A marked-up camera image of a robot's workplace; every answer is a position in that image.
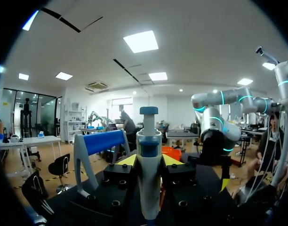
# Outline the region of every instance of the robotic arm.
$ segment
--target robotic arm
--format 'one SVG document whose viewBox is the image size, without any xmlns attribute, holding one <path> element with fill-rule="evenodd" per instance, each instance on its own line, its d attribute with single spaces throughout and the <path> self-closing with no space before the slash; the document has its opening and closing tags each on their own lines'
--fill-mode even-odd
<svg viewBox="0 0 288 226">
<path fill-rule="evenodd" d="M 91 115 L 88 117 L 88 123 L 92 124 L 96 120 L 100 120 L 103 127 L 107 127 L 107 125 L 112 122 L 110 119 L 100 117 L 96 112 L 92 111 Z"/>
<path fill-rule="evenodd" d="M 225 121 L 219 111 L 208 105 L 241 104 L 242 113 L 266 113 L 276 111 L 277 104 L 271 98 L 253 98 L 248 87 L 224 90 L 218 93 L 199 93 L 191 97 L 192 105 L 201 125 L 201 141 L 217 154 L 228 155 L 241 136 L 238 126 Z"/>
</svg>

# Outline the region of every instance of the ceiling light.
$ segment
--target ceiling light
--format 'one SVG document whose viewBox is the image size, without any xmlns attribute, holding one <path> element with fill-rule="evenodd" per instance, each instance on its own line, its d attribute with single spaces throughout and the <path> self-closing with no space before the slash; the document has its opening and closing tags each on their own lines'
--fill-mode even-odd
<svg viewBox="0 0 288 226">
<path fill-rule="evenodd" d="M 272 63 L 264 63 L 262 66 L 271 71 L 276 67 L 276 65 Z"/>
<path fill-rule="evenodd" d="M 30 29 L 31 24 L 32 24 L 33 20 L 35 19 L 35 17 L 36 17 L 36 15 L 37 15 L 38 12 L 39 12 L 39 11 L 37 10 L 37 11 L 30 17 L 30 19 L 27 21 L 27 23 L 23 26 L 23 30 L 28 31 L 28 30 Z"/>
<path fill-rule="evenodd" d="M 0 65 L 0 73 L 4 73 L 5 70 L 6 70 L 6 69 L 5 69 L 2 65 Z"/>
<path fill-rule="evenodd" d="M 133 34 L 123 38 L 133 53 L 159 49 L 153 31 Z"/>
<path fill-rule="evenodd" d="M 152 81 L 161 81 L 161 80 L 167 80 L 168 79 L 166 72 L 151 73 L 148 75 Z"/>
<path fill-rule="evenodd" d="M 60 72 L 57 76 L 55 76 L 55 78 L 62 79 L 62 80 L 69 80 L 71 77 L 73 76 L 63 73 L 63 72 Z"/>
<path fill-rule="evenodd" d="M 19 78 L 19 79 L 22 79 L 22 80 L 28 80 L 28 79 L 29 79 L 29 75 L 19 73 L 19 74 L 18 74 L 18 78 Z"/>
<path fill-rule="evenodd" d="M 247 86 L 248 84 L 251 84 L 253 80 L 251 79 L 241 79 L 237 84 Z"/>
</svg>

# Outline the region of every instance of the orange container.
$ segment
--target orange container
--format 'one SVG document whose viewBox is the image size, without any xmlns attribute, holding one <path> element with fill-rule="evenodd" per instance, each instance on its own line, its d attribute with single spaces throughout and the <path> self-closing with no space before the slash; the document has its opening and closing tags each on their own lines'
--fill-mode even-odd
<svg viewBox="0 0 288 226">
<path fill-rule="evenodd" d="M 162 147 L 162 154 L 166 154 L 169 157 L 171 157 L 175 160 L 178 160 L 178 161 L 180 161 L 181 156 L 182 156 L 181 150 L 174 149 L 172 147 L 166 147 L 166 146 Z"/>
</svg>

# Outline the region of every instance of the air conditioner vent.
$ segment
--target air conditioner vent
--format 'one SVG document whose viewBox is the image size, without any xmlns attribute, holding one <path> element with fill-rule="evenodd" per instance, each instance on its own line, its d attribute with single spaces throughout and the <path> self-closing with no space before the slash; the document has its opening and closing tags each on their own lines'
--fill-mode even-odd
<svg viewBox="0 0 288 226">
<path fill-rule="evenodd" d="M 108 89 L 109 87 L 104 82 L 96 81 L 96 82 L 93 82 L 91 84 L 88 84 L 87 88 L 91 89 L 91 90 L 93 90 L 93 92 L 95 92 L 95 91 L 101 91 L 101 90 Z"/>
</svg>

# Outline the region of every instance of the man in gray shirt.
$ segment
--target man in gray shirt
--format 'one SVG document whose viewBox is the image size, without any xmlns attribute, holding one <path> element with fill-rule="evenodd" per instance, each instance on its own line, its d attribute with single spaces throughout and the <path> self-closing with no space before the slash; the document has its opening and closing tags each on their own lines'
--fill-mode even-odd
<svg viewBox="0 0 288 226">
<path fill-rule="evenodd" d="M 136 149 L 136 126 L 134 121 L 124 111 L 124 106 L 119 105 L 119 111 L 121 111 L 121 120 L 123 121 L 123 129 L 126 132 L 126 138 L 130 151 Z"/>
<path fill-rule="evenodd" d="M 121 119 L 123 121 L 123 128 L 124 128 L 126 134 L 134 133 L 136 130 L 136 126 L 134 124 L 134 121 L 125 112 L 123 105 L 119 105 L 119 111 L 121 111 Z"/>
</svg>

